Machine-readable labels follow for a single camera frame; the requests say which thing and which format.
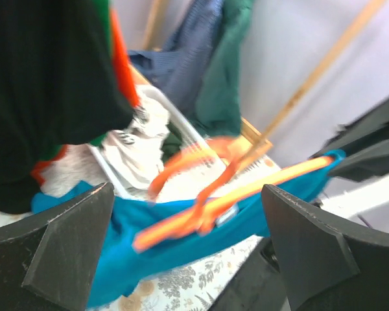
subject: green fabric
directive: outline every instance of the green fabric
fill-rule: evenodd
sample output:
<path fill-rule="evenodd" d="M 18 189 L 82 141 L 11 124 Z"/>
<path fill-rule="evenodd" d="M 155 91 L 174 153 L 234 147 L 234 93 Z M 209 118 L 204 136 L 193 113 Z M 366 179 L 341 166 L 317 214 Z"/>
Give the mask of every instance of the green fabric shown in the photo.
<path fill-rule="evenodd" d="M 97 7 L 97 12 L 102 21 L 104 32 L 107 37 L 108 46 L 112 52 L 112 33 L 111 33 L 111 22 L 110 22 L 110 0 L 92 0 Z"/>
<path fill-rule="evenodd" d="M 106 134 L 101 135 L 100 137 L 93 139 L 89 143 L 95 147 L 100 147 L 102 145 L 102 141 L 105 139 L 105 137 L 106 137 Z"/>
<path fill-rule="evenodd" d="M 254 0 L 225 0 L 217 45 L 189 120 L 200 135 L 241 133 L 239 67 L 241 43 L 251 21 Z"/>
<path fill-rule="evenodd" d="M 111 23 L 110 23 L 110 1 L 109 0 L 93 0 L 100 20 L 102 21 L 102 26 L 104 27 L 104 32 L 107 37 L 107 43 L 112 52 L 112 34 L 111 34 Z M 100 146 L 106 135 L 102 135 L 93 139 L 90 144 L 93 146 Z M 52 146 L 46 148 L 46 151 L 41 155 L 40 161 L 50 161 L 56 157 L 59 151 L 62 149 L 62 146 Z"/>
<path fill-rule="evenodd" d="M 46 148 L 46 152 L 44 152 L 39 160 L 40 161 L 50 161 L 51 159 L 55 158 L 60 150 L 62 149 L 62 146 L 52 146 L 52 147 L 49 147 L 49 148 Z"/>
<path fill-rule="evenodd" d="M 161 151 L 163 151 L 163 157 L 161 160 L 166 163 L 174 154 L 180 151 L 182 146 L 182 135 L 180 131 L 173 124 L 169 123 L 167 128 L 170 131 L 169 136 L 164 140 Z"/>

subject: white wall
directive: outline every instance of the white wall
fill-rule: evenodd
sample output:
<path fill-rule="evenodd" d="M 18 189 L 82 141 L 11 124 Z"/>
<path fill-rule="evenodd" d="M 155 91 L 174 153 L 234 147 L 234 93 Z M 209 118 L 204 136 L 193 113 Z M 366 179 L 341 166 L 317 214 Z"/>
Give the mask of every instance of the white wall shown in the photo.
<path fill-rule="evenodd" d="M 161 44 L 179 25 L 185 15 L 188 4 L 191 0 L 167 0 L 169 2 L 165 20 L 159 36 L 156 38 L 156 45 Z M 129 49 L 141 49 L 148 15 L 153 0 L 113 0 L 115 9 L 121 22 L 121 30 Z"/>
<path fill-rule="evenodd" d="M 160 44 L 191 0 L 170 0 Z M 369 0 L 255 0 L 242 47 L 241 110 L 262 130 Z M 114 0 L 129 48 L 141 47 L 152 0 Z M 270 155 L 280 166 L 306 159 L 389 95 L 389 0 L 320 83 L 276 130 Z M 327 193 L 352 188 L 334 180 Z"/>

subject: laundry basket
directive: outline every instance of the laundry basket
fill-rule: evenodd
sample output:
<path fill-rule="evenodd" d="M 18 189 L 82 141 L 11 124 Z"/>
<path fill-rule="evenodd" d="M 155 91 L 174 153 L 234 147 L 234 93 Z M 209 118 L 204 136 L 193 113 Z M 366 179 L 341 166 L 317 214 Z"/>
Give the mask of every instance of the laundry basket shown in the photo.
<path fill-rule="evenodd" d="M 189 121 L 176 107 L 174 107 L 159 89 L 150 87 L 150 89 L 147 90 L 149 92 L 147 93 L 149 97 L 156 99 L 169 111 L 170 122 L 180 130 L 184 146 L 190 146 L 190 148 L 209 148 L 205 139 L 195 130 L 195 128 L 193 128 Z M 102 167 L 108 179 L 114 184 L 118 196 L 134 200 L 147 199 L 146 191 L 128 187 L 128 182 L 107 162 L 100 148 L 89 146 L 89 149 Z M 232 189 L 236 189 L 239 185 L 245 185 L 246 183 L 253 182 L 256 179 L 271 174 L 271 172 L 279 170 L 276 165 L 269 167 L 265 163 L 264 156 L 262 159 L 253 163 L 248 169 L 244 170 L 242 174 L 233 178 L 225 187 L 219 189 L 215 193 L 215 196 L 221 196 Z M 216 155 L 214 161 L 204 161 L 201 165 L 180 172 L 166 182 L 158 201 L 167 202 L 171 200 L 193 199 L 205 186 L 215 180 L 224 169 L 225 164 Z"/>

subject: wooden pole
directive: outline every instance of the wooden pole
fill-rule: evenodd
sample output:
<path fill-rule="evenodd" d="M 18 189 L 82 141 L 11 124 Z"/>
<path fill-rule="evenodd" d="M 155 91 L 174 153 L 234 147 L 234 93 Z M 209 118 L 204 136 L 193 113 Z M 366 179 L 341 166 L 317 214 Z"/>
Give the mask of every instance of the wooden pole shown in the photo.
<path fill-rule="evenodd" d="M 155 47 L 154 40 L 163 26 L 169 1 L 170 0 L 154 0 L 150 9 L 150 14 L 148 15 L 147 27 L 143 40 L 143 50 L 152 50 Z"/>
<path fill-rule="evenodd" d="M 352 24 L 345 30 L 343 35 L 333 45 L 330 51 L 324 56 L 322 61 L 317 65 L 316 69 L 309 75 L 306 81 L 298 88 L 295 94 L 277 114 L 270 125 L 261 133 L 258 140 L 241 158 L 241 161 L 252 163 L 257 158 L 263 156 L 258 152 L 259 149 L 266 143 L 268 136 L 282 123 L 287 115 L 297 106 L 298 102 L 308 93 L 308 91 L 319 81 L 322 75 L 330 68 L 333 62 L 342 54 L 344 49 L 350 42 L 361 32 L 361 30 L 369 23 L 372 17 L 382 8 L 386 0 L 370 0 L 369 3 L 362 9 L 358 16 L 353 20 Z"/>

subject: floral tablecloth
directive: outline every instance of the floral tablecloth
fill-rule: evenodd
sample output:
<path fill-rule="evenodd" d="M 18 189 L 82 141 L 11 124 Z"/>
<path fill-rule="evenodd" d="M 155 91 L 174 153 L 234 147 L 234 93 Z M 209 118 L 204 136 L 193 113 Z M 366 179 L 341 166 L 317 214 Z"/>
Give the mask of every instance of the floral tablecloth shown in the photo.
<path fill-rule="evenodd" d="M 277 169 L 271 165 L 268 174 Z M 107 181 L 86 146 L 71 147 L 68 155 L 44 175 L 47 181 L 43 191 L 53 196 L 65 194 L 80 180 L 92 185 Z M 24 216 L 26 215 L 9 216 L 0 213 L 0 227 Z M 206 311 L 258 241 L 258 237 L 252 236 L 221 253 L 152 280 L 141 281 L 129 297 L 121 297 L 95 311 Z"/>

